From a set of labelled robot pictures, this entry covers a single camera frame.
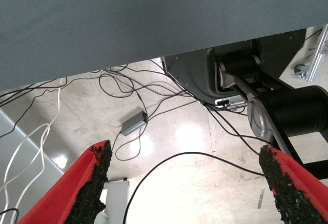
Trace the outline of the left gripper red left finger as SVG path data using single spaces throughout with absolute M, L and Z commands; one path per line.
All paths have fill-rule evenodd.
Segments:
M 19 223 L 94 223 L 111 158 L 109 140 L 88 147 Z

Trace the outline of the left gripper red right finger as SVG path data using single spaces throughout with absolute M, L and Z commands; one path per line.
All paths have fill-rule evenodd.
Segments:
M 259 164 L 284 223 L 327 223 L 327 186 L 287 154 L 263 146 Z

